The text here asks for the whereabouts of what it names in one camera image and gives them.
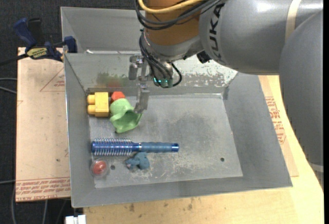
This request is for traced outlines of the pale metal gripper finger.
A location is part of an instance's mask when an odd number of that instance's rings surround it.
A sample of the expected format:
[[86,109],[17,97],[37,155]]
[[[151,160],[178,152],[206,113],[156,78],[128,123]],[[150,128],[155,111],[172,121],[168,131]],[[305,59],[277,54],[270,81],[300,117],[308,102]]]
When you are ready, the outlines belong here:
[[137,114],[143,113],[148,108],[150,91],[146,84],[140,84],[137,92],[136,105],[134,112]]
[[142,67],[142,56],[133,55],[130,57],[129,80],[137,79],[137,71]]

